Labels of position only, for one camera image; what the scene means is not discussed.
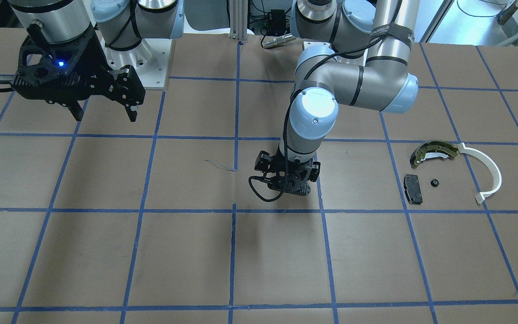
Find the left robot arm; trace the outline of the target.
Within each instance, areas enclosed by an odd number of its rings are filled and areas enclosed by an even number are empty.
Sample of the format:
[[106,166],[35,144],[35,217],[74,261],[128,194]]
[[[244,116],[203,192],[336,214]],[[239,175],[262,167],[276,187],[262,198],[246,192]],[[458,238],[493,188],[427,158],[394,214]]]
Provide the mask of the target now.
[[407,71],[415,42],[417,0],[295,0],[292,35],[316,41],[302,51],[282,136],[274,155],[261,151],[253,181],[306,196],[319,177],[314,155],[335,125],[340,105],[404,113],[419,92]]

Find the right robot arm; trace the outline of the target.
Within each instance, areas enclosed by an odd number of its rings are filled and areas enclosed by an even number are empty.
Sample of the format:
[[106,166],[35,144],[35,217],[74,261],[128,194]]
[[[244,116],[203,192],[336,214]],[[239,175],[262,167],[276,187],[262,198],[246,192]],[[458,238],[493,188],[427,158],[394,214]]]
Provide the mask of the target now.
[[183,35],[182,0],[11,0],[27,30],[15,76],[7,81],[23,98],[66,107],[81,121],[80,101],[99,95],[137,119],[144,103],[140,77],[156,56],[147,39]]

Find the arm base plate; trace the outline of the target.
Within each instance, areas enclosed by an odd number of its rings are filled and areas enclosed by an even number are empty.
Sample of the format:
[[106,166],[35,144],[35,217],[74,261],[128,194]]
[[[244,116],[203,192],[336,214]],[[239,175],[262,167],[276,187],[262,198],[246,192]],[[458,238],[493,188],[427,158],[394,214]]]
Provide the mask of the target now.
[[[338,55],[335,59],[337,60],[356,60],[366,56],[366,52],[368,50],[360,51],[358,53],[353,54],[341,54]],[[331,43],[327,42],[316,42],[316,41],[304,41],[303,42],[303,51],[299,56],[298,61],[305,61],[310,59],[311,57],[317,57],[321,55],[330,55],[333,54],[334,50],[331,46]]]
[[164,90],[170,63],[171,39],[143,39],[135,49],[116,51],[101,41],[107,63],[113,69],[132,65],[146,90]]

